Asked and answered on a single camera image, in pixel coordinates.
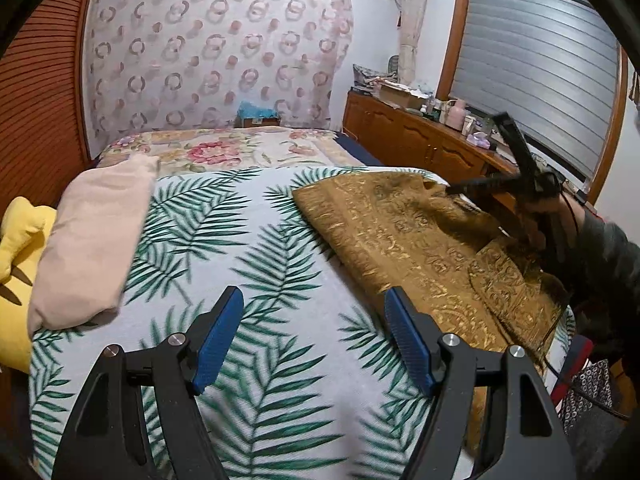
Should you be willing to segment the dark sleeved right forearm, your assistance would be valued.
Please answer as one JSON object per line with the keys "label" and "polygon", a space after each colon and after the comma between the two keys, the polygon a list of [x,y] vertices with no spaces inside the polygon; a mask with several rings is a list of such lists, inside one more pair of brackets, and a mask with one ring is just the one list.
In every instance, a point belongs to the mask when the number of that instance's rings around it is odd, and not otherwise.
{"label": "dark sleeved right forearm", "polygon": [[613,222],[585,213],[572,251],[573,297],[616,330],[639,324],[639,246]]}

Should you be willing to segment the person's right hand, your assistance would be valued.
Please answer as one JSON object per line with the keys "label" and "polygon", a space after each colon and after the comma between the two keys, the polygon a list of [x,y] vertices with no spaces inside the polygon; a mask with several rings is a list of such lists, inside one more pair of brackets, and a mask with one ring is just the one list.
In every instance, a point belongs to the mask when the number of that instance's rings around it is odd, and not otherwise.
{"label": "person's right hand", "polygon": [[516,215],[530,244],[543,250],[551,242],[563,242],[569,248],[574,248],[586,212],[572,196],[560,193],[542,200],[518,196]]}

